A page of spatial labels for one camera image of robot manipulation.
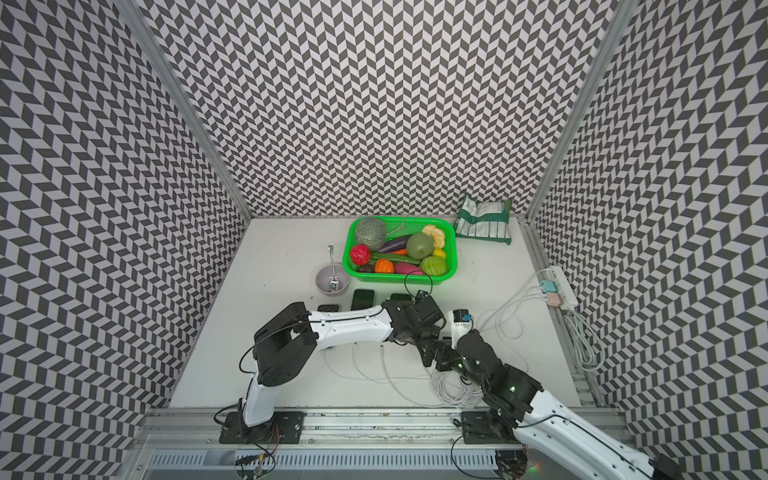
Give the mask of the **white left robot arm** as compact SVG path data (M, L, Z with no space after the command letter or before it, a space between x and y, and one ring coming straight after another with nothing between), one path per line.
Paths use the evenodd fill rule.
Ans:
M403 343L424 353L439 340L447 319L435 300L387 300L348 312L310 311L294 302L253 336L255 370L241 403L242 424L259 427L272 420L284 384L295 379L320 349L360 342Z

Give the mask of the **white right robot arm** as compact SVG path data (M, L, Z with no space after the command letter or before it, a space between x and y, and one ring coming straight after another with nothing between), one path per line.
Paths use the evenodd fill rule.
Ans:
M415 339L423 363L452 370L477 386L489 407L480 434L546 454L580 479L679 479L670 457L654 458L623 444L565 406L521 369L503 362L476 330L455 347L424 335Z

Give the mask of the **magenta toy sweet potato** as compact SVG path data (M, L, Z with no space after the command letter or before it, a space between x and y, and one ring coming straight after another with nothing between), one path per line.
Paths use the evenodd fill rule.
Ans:
M394 273L398 275L424 275L424 272L417 266L406 262L395 262Z

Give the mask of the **light green toy gourd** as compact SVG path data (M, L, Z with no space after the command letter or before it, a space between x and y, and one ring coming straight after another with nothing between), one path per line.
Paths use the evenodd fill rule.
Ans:
M447 260L435 255L424 258L420 262L419 268L432 277L445 275L449 270Z

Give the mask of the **orange toy pumpkin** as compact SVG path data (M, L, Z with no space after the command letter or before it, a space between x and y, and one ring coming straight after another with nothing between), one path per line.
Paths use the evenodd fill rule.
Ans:
M379 259L374 265L374 272L378 274L394 274L394 263L388 259Z

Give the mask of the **green toy apple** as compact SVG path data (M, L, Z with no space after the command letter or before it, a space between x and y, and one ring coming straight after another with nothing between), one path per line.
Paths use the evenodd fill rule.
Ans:
M434 248L433 238L426 233L418 232L409 237L406 243L406 254L415 260L423 260L432 255Z

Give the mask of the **purple toy eggplant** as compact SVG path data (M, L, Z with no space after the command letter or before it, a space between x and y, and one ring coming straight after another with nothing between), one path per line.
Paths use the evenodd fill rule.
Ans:
M393 238L391 240L388 240L384 245L382 245L379 248L378 252L379 253L395 253L398 251L405 250L410 238L411 238L410 235L402 235L402 236Z

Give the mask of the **red toy fruit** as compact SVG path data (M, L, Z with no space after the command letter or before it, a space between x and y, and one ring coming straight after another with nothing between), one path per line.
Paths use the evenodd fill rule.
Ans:
M371 259L371 251L365 244L358 244L349 251L349 258L356 266L367 264Z

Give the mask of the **green netted melon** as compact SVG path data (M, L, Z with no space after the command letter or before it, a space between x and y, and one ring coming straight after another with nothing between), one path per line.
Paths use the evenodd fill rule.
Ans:
M371 251L378 251L387 241L386 224L374 216L360 218L355 225L356 245L364 245Z

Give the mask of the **white power strip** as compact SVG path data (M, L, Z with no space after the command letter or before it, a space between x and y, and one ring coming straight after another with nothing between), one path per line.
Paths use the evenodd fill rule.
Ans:
M562 299L560 309L565 311L574 311L579 306L579 300L571 286L571 283L560 266L550 266L548 268L549 278L555 283L557 293Z

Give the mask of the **green white snack bag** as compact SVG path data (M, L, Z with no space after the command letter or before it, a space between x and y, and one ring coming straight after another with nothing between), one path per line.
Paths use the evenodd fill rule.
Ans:
M510 245L509 221L512 200L485 202L465 195L454 222L457 237Z

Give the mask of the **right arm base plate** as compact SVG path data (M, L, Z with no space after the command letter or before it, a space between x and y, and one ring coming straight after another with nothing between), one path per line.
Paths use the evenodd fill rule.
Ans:
M489 410L463 411L460 428L465 444L518 444L513 431Z

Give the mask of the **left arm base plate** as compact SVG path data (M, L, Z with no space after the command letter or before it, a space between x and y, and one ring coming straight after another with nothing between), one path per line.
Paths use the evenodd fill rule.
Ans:
M305 413L301 411L276 411L267 422L251 427L245 425L238 411L214 417L221 427L219 443L225 445L298 444L304 420Z

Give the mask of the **aluminium corner post right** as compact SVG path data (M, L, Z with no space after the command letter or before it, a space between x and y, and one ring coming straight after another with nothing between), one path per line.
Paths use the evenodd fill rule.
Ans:
M556 144L556 148L526 211L525 219L528 222L534 221L544 205L574 142L576 134L589 111L590 104L604 78L605 72L611 64L615 51L619 47L624 32L628 28L638 5L638 0L621 0L618 2L617 9L610 21L605 37L600 42L596 56L587 72L582 88L573 105L573 109L568 116L562 134Z

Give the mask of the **aluminium corner post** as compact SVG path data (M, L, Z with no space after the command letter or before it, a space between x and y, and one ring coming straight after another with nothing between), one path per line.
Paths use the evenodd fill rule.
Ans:
M638 5L638 0L621 0L618 2L617 9L610 21L605 37L600 42L596 56L587 72L582 88L573 105L573 109L568 116L562 134L556 144L556 148L526 211L525 219L528 222L534 221L544 205L574 142L576 134L589 111L590 104L604 78L605 72L611 64L615 51L619 47L624 32L628 28Z
M138 42L141 50L146 55L160 83L169 94L218 180L227 191L238 211L247 221L250 221L253 216L245 197L233 179L226 162L221 158L166 55L156 42L154 34L146 24L137 2L115 0L114 5L118 9L120 16L124 19L131 34Z

